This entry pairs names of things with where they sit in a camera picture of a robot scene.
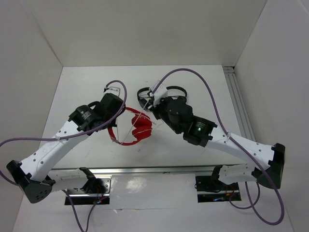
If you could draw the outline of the red over-ear headphones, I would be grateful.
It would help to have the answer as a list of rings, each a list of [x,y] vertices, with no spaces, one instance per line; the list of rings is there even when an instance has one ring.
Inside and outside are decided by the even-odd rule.
[[[114,135],[112,127],[108,128],[108,133],[113,142],[122,146],[131,146],[151,136],[153,130],[153,123],[150,120],[150,117],[141,111],[130,107],[126,107],[126,110],[134,114],[134,117],[131,120],[131,124],[133,127],[131,130],[131,134],[136,140],[129,143],[118,141]]]

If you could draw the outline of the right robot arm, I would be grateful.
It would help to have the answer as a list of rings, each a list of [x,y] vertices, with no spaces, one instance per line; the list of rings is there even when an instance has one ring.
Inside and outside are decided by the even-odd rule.
[[[150,101],[148,109],[156,119],[163,120],[176,134],[192,145],[212,148],[235,156],[246,164],[214,168],[211,185],[222,189],[234,182],[256,181],[269,189],[280,189],[285,164],[285,146],[264,145],[244,137],[228,134],[222,127],[195,116],[193,108],[181,98]]]

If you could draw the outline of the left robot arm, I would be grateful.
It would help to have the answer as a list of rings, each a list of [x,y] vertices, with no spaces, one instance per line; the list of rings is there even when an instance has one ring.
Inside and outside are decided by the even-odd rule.
[[[27,199],[38,203],[54,191],[74,188],[89,193],[101,186],[102,181],[86,167],[68,171],[53,168],[93,132],[114,126],[115,115],[123,107],[119,96],[105,93],[101,101],[77,107],[52,141],[22,161],[10,161],[6,168]]]

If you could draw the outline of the right black headphones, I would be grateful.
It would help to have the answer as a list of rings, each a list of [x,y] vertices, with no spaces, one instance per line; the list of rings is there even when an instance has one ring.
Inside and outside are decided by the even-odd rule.
[[[187,103],[187,91],[180,86],[168,86],[168,99]]]

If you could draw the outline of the black headphones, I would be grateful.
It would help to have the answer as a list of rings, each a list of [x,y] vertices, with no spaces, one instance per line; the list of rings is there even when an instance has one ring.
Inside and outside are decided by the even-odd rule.
[[[187,91],[180,86],[168,86],[168,99],[187,103]]]
[[[142,109],[146,111],[150,111],[152,108],[153,99],[150,96],[150,89],[149,87],[143,87],[138,90],[137,92],[137,100]]]

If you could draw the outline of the left black headphones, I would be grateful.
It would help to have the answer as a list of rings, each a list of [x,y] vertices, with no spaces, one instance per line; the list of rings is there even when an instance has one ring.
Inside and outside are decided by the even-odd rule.
[[[138,90],[137,92],[137,100],[142,109],[146,111],[150,111],[152,108],[153,99],[150,96],[150,89],[149,87],[143,87]]]

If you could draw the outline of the front aluminium rail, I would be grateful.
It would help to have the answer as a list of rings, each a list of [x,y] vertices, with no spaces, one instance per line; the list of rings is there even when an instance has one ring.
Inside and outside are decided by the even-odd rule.
[[[214,166],[161,166],[161,167],[113,167],[88,168],[95,175],[143,175],[143,174],[197,174],[211,175]]]

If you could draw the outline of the aluminium rail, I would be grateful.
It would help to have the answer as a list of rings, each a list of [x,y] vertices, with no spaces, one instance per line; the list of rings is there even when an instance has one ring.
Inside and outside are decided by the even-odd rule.
[[[256,141],[252,125],[244,104],[233,67],[223,67],[225,79],[230,92],[232,103],[236,112],[240,133],[243,137]]]
[[[211,175],[214,166],[161,166],[161,167],[113,167],[88,168],[95,175],[143,175],[143,174],[197,174]]]

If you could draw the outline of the right side aluminium rail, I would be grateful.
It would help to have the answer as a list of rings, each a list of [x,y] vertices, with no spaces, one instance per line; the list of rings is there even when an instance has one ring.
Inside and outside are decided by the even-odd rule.
[[[225,79],[230,92],[232,103],[236,112],[240,133],[243,137],[256,141],[252,125],[244,104],[233,67],[223,67]]]

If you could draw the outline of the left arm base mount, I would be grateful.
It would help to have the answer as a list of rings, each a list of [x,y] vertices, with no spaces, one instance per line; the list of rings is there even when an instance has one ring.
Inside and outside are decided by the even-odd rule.
[[[66,192],[74,205],[108,205],[110,204],[110,192],[112,176],[107,174],[94,174],[87,168],[80,168],[86,174],[86,180],[80,188],[68,188]]]

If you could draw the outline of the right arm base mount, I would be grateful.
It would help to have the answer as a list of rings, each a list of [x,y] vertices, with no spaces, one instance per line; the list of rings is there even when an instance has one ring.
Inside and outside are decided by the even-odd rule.
[[[220,182],[217,166],[194,166],[193,168],[196,180],[194,188],[197,191],[199,203],[241,201],[238,183],[227,185]]]

